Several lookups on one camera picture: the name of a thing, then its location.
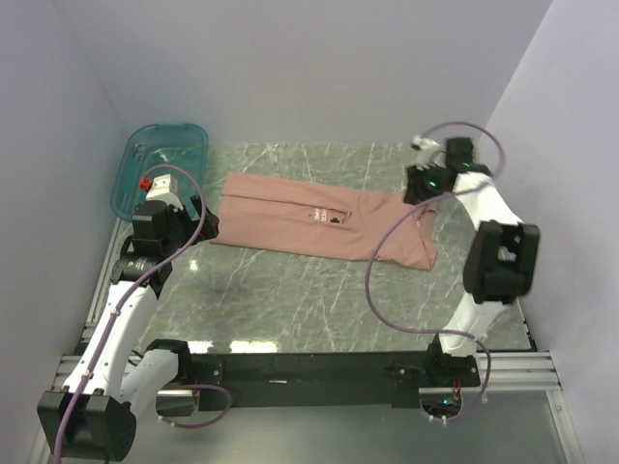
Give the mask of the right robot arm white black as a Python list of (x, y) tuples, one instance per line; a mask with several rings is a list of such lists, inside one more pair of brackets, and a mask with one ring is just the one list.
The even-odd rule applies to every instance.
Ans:
[(427, 379), (445, 386), (474, 366), (473, 356), (492, 323), (529, 293), (541, 231), (510, 209), (490, 169), (475, 160), (471, 138), (457, 136), (439, 143), (417, 135), (411, 148), (417, 157), (406, 168), (403, 201), (418, 205), (450, 193), (476, 229), (462, 271), (463, 296), (450, 321), (434, 337), (424, 364)]

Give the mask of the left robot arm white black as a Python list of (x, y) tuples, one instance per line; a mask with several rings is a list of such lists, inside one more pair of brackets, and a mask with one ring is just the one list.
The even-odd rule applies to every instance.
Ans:
[(149, 192), (133, 210), (133, 232), (112, 268), (99, 323), (72, 373), (45, 391), (37, 413), (56, 463), (65, 458), (120, 462), (137, 420), (161, 388), (186, 386), (193, 376), (183, 341), (158, 341), (128, 369), (132, 349), (156, 308), (172, 262), (189, 247), (218, 235), (219, 220), (204, 196), (192, 197), (193, 218), (173, 193)]

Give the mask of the pink printed t shirt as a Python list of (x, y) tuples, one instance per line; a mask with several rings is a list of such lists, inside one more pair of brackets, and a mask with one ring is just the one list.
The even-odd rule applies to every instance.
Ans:
[(429, 271), (437, 256), (435, 217), (430, 207), (414, 212), (393, 192), (230, 172), (214, 242)]

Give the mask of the teal plastic bin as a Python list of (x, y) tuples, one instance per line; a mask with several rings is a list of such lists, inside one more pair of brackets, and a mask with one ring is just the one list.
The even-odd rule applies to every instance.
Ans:
[(192, 217), (197, 211), (191, 197), (197, 194), (194, 183), (204, 179), (209, 137), (195, 124), (155, 124), (135, 131), (122, 156), (110, 197), (113, 213), (131, 221), (134, 207), (145, 200), (139, 187), (145, 173), (151, 178), (170, 174), (177, 180), (177, 195), (188, 206)]

